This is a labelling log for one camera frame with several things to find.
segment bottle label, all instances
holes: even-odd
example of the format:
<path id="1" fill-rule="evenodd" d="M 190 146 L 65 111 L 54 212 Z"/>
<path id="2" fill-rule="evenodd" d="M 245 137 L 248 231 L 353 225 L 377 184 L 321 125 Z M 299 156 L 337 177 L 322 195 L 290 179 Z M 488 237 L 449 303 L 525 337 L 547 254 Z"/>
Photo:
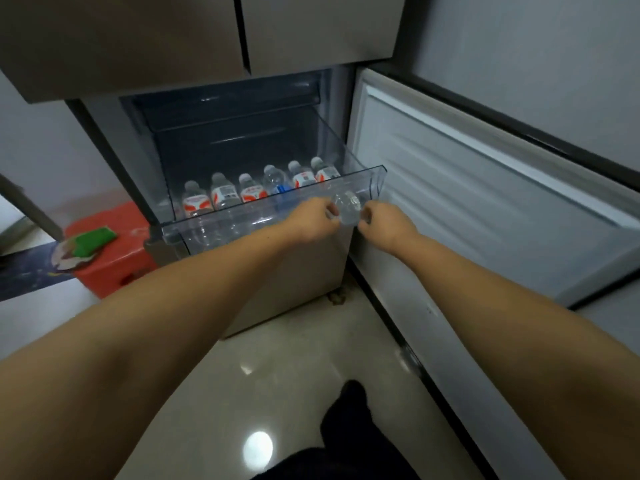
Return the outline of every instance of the bottle label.
<path id="1" fill-rule="evenodd" d="M 314 173 L 312 171 L 301 171 L 295 177 L 293 177 L 293 183 L 296 188 L 304 187 L 305 185 L 315 183 L 316 179 L 314 177 Z"/>
<path id="2" fill-rule="evenodd" d="M 292 190 L 292 188 L 289 185 L 276 185 L 274 190 L 279 194 L 283 194 L 284 192 Z"/>
<path id="3" fill-rule="evenodd" d="M 221 187 L 216 187 L 211 192 L 211 199 L 213 200 L 213 205 L 215 208 L 219 208 L 220 204 L 224 202 L 228 198 L 237 198 L 238 192 L 236 192 L 236 188 L 233 185 L 222 185 Z"/>
<path id="4" fill-rule="evenodd" d="M 334 166 L 328 166 L 327 168 L 323 168 L 318 170 L 316 173 L 316 180 L 318 182 L 324 182 L 325 180 L 331 180 L 332 178 L 340 177 L 340 172 L 335 169 Z"/>
<path id="5" fill-rule="evenodd" d="M 242 196 L 243 202 L 251 202 L 254 200 L 258 200 L 259 198 L 268 197 L 269 194 L 264 189 L 262 185 L 252 185 L 251 187 L 247 187 L 240 192 Z"/>
<path id="6" fill-rule="evenodd" d="M 213 209 L 211 201 L 206 195 L 192 195 L 182 199 L 182 208 L 187 217 L 191 217 L 194 212 L 201 209 Z"/>

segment red plastic container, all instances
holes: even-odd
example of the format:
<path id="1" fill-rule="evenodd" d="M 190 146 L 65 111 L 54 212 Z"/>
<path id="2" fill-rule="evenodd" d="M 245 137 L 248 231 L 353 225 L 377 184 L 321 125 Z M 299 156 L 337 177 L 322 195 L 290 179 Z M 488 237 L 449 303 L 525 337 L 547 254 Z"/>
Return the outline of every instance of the red plastic container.
<path id="1" fill-rule="evenodd" d="M 65 229 L 65 238 L 102 226 L 108 226 L 118 237 L 88 266 L 73 272 L 98 298 L 107 297 L 157 268 L 144 248 L 149 223 L 133 202 L 74 222 Z"/>

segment freezer shelf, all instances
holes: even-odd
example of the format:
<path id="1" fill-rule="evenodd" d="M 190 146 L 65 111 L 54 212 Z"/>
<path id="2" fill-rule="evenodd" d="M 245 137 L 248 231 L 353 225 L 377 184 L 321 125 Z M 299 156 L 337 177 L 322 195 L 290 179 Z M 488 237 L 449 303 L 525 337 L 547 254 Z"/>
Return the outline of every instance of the freezer shelf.
<path id="1" fill-rule="evenodd" d="M 164 131 L 156 134 L 156 144 L 176 217 L 162 226 L 162 234 L 168 244 L 183 241 L 192 255 L 279 222 L 315 196 L 338 196 L 347 219 L 343 222 L 354 225 L 358 208 L 378 197 L 387 172 L 382 166 L 361 165 L 311 107 Z M 242 173 L 261 182 L 268 164 L 286 170 L 291 160 L 309 166 L 315 156 L 334 165 L 342 176 L 196 217 L 186 218 L 182 212 L 188 180 L 209 189 L 212 173 L 222 172 L 239 190 Z"/>

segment white bottle cap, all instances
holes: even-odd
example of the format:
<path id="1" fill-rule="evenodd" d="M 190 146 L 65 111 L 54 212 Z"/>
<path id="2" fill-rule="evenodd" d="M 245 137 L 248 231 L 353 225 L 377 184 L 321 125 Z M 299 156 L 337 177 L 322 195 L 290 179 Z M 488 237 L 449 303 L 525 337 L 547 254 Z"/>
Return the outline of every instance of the white bottle cap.
<path id="1" fill-rule="evenodd" d="M 200 190 L 200 186 L 198 185 L 198 183 L 195 180 L 189 180 L 188 182 L 186 182 L 184 184 L 184 189 L 185 190 L 191 190 L 193 192 L 197 192 L 198 190 Z"/>

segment black pants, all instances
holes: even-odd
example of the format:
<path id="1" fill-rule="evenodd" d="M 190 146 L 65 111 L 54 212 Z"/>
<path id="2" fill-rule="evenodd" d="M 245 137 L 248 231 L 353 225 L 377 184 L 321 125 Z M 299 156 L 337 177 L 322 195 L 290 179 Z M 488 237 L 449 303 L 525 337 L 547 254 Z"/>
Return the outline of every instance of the black pants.
<path id="1" fill-rule="evenodd" d="M 320 425 L 324 448 L 294 453 L 254 480 L 419 480 L 379 428 L 367 406 L 367 393 L 347 381 Z"/>

